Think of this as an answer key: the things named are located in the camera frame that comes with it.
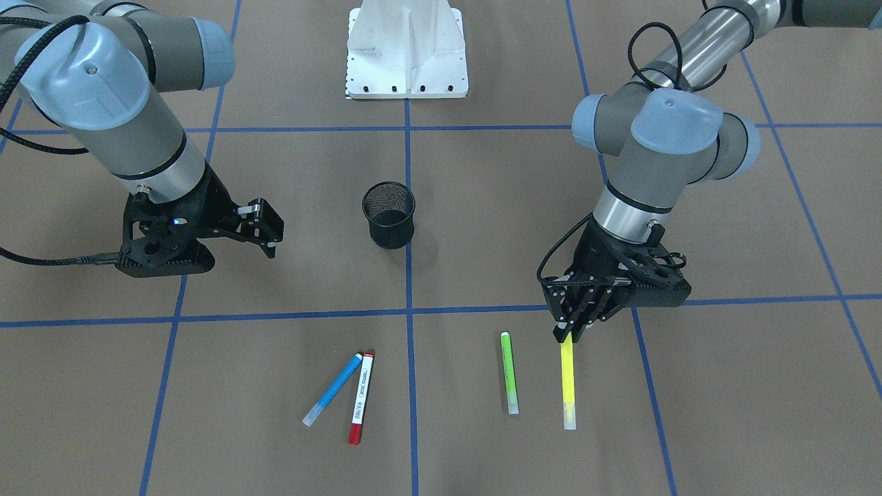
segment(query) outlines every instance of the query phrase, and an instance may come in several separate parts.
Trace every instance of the pen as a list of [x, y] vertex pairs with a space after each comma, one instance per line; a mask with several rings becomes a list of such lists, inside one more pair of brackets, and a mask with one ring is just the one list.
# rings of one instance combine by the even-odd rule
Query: pen
[[318, 398], [318, 402], [315, 406], [312, 407], [310, 413], [306, 414], [306, 417], [303, 418], [303, 423], [306, 424], [307, 427], [311, 426], [313, 422], [316, 421], [318, 415], [328, 406], [328, 403], [331, 402], [333, 397], [340, 391], [346, 381], [349, 379], [349, 376], [352, 375], [352, 372], [355, 372], [355, 369], [358, 368], [358, 365], [362, 362], [361, 353], [355, 353], [355, 356], [349, 360], [349, 363], [346, 364], [346, 367], [343, 368], [343, 371], [340, 372], [340, 375], [337, 376], [337, 379], [333, 380], [331, 386], [325, 391], [321, 398]]
[[512, 337], [508, 333], [499, 336], [502, 344], [502, 366], [505, 375], [505, 393], [508, 396], [508, 414], [517, 415], [518, 410], [518, 386], [514, 381], [514, 357], [512, 356]]
[[362, 371], [359, 373], [358, 394], [355, 395], [355, 409], [352, 412], [352, 427], [349, 428], [349, 444], [362, 442], [362, 423], [364, 422], [364, 404], [368, 400], [370, 386], [370, 369], [374, 365], [374, 352], [365, 351], [362, 360]]
[[576, 379], [572, 371], [572, 333], [560, 344], [560, 376], [564, 390], [564, 429], [576, 430]]

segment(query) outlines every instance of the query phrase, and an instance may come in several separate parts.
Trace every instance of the black mesh cup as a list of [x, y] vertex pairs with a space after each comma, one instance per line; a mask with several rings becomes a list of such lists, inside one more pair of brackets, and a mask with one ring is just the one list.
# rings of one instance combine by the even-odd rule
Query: black mesh cup
[[362, 199], [370, 239], [386, 250], [397, 250], [414, 236], [414, 194], [393, 181], [374, 184]]

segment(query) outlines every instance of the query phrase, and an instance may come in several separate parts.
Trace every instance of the red marker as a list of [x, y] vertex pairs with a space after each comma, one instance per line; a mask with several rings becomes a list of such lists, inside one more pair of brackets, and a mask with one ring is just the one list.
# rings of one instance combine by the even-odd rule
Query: red marker
[[370, 368], [374, 364], [374, 352], [366, 351], [362, 359], [362, 371], [358, 379], [358, 394], [355, 395], [355, 411], [352, 412], [352, 427], [349, 428], [349, 444], [362, 442], [362, 422], [364, 420], [364, 404], [368, 400], [370, 385]]

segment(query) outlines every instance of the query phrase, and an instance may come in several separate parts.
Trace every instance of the yellow marker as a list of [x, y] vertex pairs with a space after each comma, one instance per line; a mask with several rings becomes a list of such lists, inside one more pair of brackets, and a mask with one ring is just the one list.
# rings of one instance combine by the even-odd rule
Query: yellow marker
[[576, 430], [576, 379], [572, 370], [572, 334], [560, 344], [560, 378], [564, 386], [564, 429]]

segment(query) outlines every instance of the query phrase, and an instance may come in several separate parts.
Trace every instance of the white plastic base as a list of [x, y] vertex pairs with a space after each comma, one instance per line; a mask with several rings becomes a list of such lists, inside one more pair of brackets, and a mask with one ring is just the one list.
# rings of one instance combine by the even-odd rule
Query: white plastic base
[[349, 13], [346, 96], [468, 94], [462, 12], [447, 0], [364, 0]]

